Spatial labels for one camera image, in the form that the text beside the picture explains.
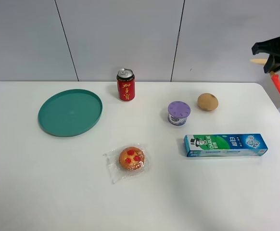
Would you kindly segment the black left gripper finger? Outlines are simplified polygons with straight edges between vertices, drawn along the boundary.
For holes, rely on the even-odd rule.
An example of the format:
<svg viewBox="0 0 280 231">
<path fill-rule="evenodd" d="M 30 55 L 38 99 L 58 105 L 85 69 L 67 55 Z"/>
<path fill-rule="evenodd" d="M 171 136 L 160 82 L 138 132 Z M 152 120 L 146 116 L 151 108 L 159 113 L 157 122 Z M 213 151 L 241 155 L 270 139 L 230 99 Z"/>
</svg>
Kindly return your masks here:
<svg viewBox="0 0 280 231">
<path fill-rule="evenodd" d="M 280 56 L 280 37 L 269 39 L 262 42 L 256 42 L 252 46 L 252 54 L 267 53 Z"/>
</svg>

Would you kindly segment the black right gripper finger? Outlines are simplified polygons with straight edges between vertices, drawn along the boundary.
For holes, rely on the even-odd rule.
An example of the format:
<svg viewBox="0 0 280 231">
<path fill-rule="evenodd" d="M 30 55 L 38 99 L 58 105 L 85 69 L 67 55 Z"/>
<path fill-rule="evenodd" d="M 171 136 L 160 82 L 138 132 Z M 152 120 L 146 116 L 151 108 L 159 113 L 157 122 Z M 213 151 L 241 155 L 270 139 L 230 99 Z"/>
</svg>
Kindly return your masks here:
<svg viewBox="0 0 280 231">
<path fill-rule="evenodd" d="M 270 54 L 264 65 L 264 72 L 268 74 L 270 72 L 278 71 L 280 71 L 280 57 Z"/>
</svg>

